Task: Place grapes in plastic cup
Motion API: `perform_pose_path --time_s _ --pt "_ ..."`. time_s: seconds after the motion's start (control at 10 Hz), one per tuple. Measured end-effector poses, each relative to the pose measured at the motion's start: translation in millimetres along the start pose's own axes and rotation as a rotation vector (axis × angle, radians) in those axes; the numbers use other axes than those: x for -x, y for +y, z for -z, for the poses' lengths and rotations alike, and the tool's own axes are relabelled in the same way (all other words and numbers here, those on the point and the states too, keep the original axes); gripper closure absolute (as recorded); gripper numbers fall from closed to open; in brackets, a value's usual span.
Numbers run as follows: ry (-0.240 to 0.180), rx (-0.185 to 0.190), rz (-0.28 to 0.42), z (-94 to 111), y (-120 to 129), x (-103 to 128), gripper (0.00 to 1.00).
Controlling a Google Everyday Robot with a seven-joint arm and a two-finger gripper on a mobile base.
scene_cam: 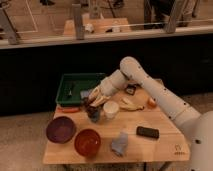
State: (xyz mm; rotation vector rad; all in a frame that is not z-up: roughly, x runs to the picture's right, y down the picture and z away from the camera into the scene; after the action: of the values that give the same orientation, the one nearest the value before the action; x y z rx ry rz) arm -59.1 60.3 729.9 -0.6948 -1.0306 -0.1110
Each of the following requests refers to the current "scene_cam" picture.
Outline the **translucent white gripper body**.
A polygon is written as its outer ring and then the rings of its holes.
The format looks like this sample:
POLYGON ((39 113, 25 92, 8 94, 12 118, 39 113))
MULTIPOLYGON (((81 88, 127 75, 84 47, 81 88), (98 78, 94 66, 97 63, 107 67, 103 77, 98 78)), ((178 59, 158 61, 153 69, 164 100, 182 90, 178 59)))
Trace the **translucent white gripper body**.
POLYGON ((98 107, 104 104, 110 99, 110 96, 106 96, 101 93, 99 86, 95 87, 88 96, 87 104, 92 107, 98 107))

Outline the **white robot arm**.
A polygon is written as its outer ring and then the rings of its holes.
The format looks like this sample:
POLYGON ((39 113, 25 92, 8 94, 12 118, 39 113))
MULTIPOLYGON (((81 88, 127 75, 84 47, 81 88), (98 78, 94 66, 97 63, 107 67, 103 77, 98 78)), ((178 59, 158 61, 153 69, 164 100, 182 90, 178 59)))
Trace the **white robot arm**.
POLYGON ((89 104, 102 105, 123 89, 128 80, 139 84, 190 141, 189 171, 213 171, 213 111, 198 112, 149 76, 135 58, 124 57, 120 68, 105 77, 89 94, 89 104))

